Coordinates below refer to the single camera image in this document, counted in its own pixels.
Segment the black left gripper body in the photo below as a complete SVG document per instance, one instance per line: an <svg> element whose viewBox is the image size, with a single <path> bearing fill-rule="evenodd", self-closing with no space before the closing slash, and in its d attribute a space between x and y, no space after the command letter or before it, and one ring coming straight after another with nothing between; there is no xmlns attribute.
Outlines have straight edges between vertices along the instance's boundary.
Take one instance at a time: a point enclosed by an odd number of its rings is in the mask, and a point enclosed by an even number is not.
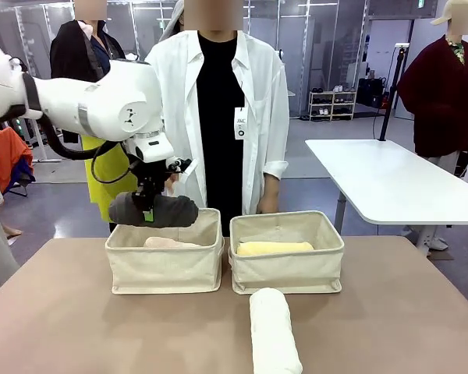
<svg viewBox="0 0 468 374"><path fill-rule="evenodd" d="M168 180L168 168L165 161L153 163L139 162L137 165L138 193L145 196L161 195Z"/></svg>

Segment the person's left hand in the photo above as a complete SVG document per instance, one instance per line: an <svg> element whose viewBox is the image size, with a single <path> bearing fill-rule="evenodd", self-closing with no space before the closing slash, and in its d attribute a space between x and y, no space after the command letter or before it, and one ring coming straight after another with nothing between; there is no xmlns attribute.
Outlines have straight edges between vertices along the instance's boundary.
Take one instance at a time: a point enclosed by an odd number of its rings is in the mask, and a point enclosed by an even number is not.
<svg viewBox="0 0 468 374"><path fill-rule="evenodd" d="M265 193L257 204L257 214L278 212L278 193Z"/></svg>

